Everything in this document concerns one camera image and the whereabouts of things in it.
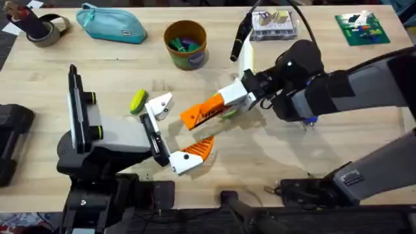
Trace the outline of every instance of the clear plastic package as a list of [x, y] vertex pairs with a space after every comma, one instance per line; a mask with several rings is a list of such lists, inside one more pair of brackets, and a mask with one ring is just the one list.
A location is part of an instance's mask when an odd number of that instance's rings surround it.
[[255, 11], [252, 14], [253, 31], [250, 34], [250, 41], [263, 40], [291, 40], [298, 36], [299, 21], [291, 10], [286, 10], [289, 17], [285, 23], [277, 23], [272, 20], [267, 25], [260, 24], [261, 14], [266, 11]]

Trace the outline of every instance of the tape roll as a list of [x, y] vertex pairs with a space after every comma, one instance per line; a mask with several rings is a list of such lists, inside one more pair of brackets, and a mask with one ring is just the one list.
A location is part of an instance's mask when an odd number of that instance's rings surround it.
[[[57, 18], [62, 18], [65, 23], [65, 28], [60, 31], [56, 25], [54, 25], [51, 21]], [[70, 21], [62, 16], [59, 16], [57, 14], [46, 14], [44, 16], [41, 16], [39, 20], [42, 21], [42, 23], [49, 29], [49, 34], [43, 38], [34, 39], [30, 37], [28, 34], [26, 34], [26, 38], [28, 41], [32, 42], [37, 47], [47, 47], [52, 46], [53, 44], [57, 43], [59, 41], [59, 38], [64, 36], [69, 28], [71, 27]]]
[[49, 29], [49, 34], [47, 36], [45, 36], [44, 38], [40, 38], [40, 39], [34, 39], [34, 38], [31, 38], [29, 34], [26, 34], [26, 38], [37, 47], [52, 46], [53, 44], [59, 41], [60, 32], [53, 23], [51, 22], [42, 22], [42, 23]]

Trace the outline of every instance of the green circuit board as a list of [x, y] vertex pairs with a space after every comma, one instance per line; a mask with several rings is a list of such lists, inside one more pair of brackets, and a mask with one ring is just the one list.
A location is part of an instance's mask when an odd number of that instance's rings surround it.
[[350, 46], [390, 43], [380, 22], [372, 12], [335, 16]]

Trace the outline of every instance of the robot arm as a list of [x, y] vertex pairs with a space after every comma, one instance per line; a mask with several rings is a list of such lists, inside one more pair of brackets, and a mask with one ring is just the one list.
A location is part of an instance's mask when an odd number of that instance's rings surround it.
[[[312, 116], [371, 107], [407, 107], [406, 85], [411, 85], [414, 47], [375, 58], [349, 70], [314, 77], [305, 88], [271, 99], [282, 120], [300, 121]], [[397, 65], [409, 64], [398, 68]]]
[[[320, 51], [307, 40], [295, 42], [275, 66], [219, 90], [181, 117], [189, 129], [230, 109], [250, 110], [262, 99], [287, 122], [371, 107], [409, 107], [416, 114], [412, 87], [416, 47], [382, 55], [349, 70], [324, 72]], [[345, 165], [323, 179], [285, 179], [275, 191], [286, 205], [356, 205], [362, 199], [416, 183], [415, 131]]]

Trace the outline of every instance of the dark floor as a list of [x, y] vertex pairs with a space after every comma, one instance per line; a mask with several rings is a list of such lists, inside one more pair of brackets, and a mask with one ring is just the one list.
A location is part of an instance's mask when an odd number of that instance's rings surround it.
[[[206, 213], [207, 210], [170, 211], [156, 221], [165, 222], [173, 218], [192, 217]], [[279, 220], [280, 224], [287, 227], [288, 233], [308, 234], [404, 234], [412, 233], [407, 216], [401, 212], [347, 212], [347, 213], [322, 213], [322, 214], [288, 214], [282, 208], [268, 209], [268, 212]], [[149, 218], [150, 214], [141, 214]], [[141, 218], [134, 219], [129, 233], [142, 233], [146, 222]], [[149, 223], [146, 234], [239, 234], [239, 227], [227, 210], [212, 212], [205, 216], [177, 222], [174, 224]]]

